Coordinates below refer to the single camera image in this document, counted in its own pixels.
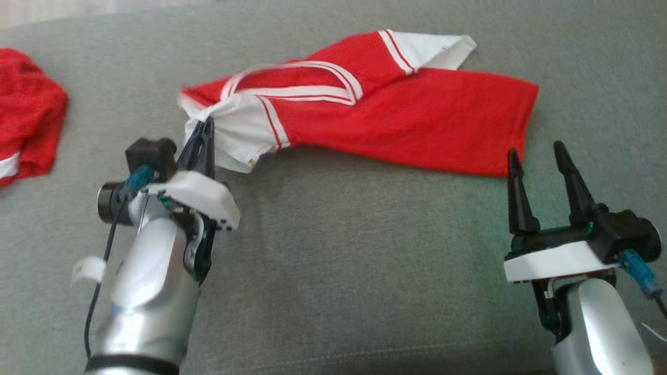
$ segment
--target white cable tag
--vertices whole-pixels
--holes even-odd
[[[74,269],[72,270],[72,283],[81,279],[90,279],[101,283],[106,267],[107,263],[104,262],[102,258],[96,256],[83,258],[74,265]]]

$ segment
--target gray couch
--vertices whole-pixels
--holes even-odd
[[[227,2],[0,33],[0,45],[32,56],[70,97],[52,172],[0,190],[3,373],[81,372],[93,288],[70,286],[69,277],[78,259],[103,252],[97,189],[125,176],[123,150],[136,138],[183,138],[182,85],[302,57],[352,33],[470,34],[479,47],[463,69],[541,87],[525,169],[543,226],[567,222],[552,155],[561,139],[597,200],[632,208],[667,233],[664,4],[503,3]],[[504,180],[316,148],[217,177],[231,186],[242,224],[216,239],[183,374],[550,368],[553,339],[537,323],[530,287],[504,279]],[[133,235],[118,231],[112,270]],[[664,259],[653,268],[667,282]],[[109,285],[93,326],[109,308]],[[625,275],[618,289],[638,324],[667,332]],[[666,355],[641,335],[655,358]]]

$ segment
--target wooden floor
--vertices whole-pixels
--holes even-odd
[[[0,0],[0,28],[49,19],[215,2],[216,0]]]

